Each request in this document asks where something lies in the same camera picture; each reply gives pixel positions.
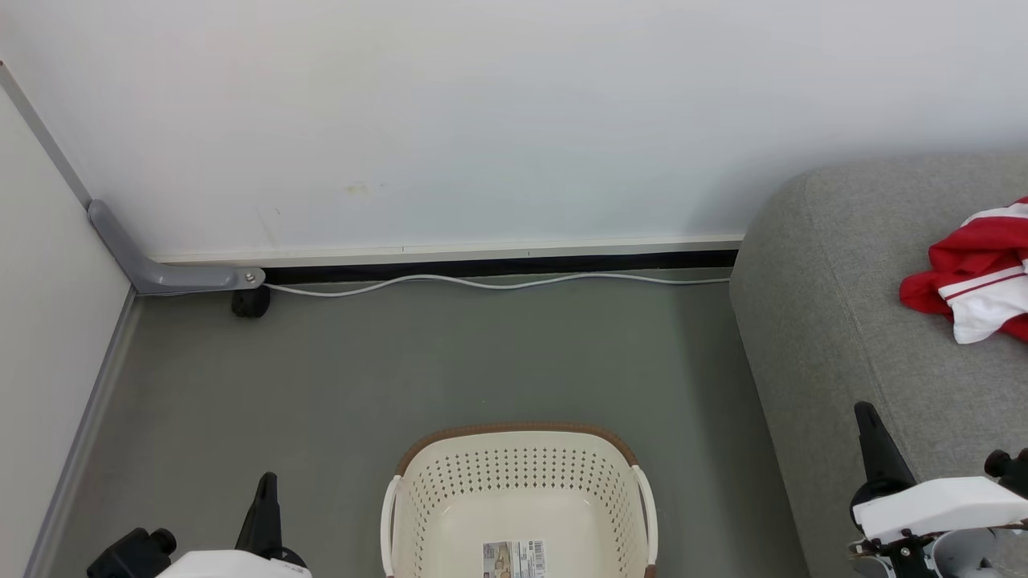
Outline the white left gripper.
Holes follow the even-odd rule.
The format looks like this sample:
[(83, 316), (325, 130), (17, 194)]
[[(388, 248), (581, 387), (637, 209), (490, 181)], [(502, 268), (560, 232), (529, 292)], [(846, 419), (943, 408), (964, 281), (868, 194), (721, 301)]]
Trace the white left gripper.
[(283, 546), (276, 473), (260, 477), (235, 549), (191, 550), (158, 577), (311, 577), (304, 559)]

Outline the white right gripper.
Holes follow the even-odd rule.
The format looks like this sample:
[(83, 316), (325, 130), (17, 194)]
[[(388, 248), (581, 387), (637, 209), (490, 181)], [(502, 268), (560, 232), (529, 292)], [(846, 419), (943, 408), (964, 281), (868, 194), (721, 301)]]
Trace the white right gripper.
[(852, 559), (886, 559), (918, 547), (929, 563), (987, 562), (1000, 535), (1026, 531), (1026, 498), (988, 477), (944, 477), (916, 484), (900, 447), (867, 401), (853, 406), (869, 487), (910, 487), (851, 508), (862, 540)]

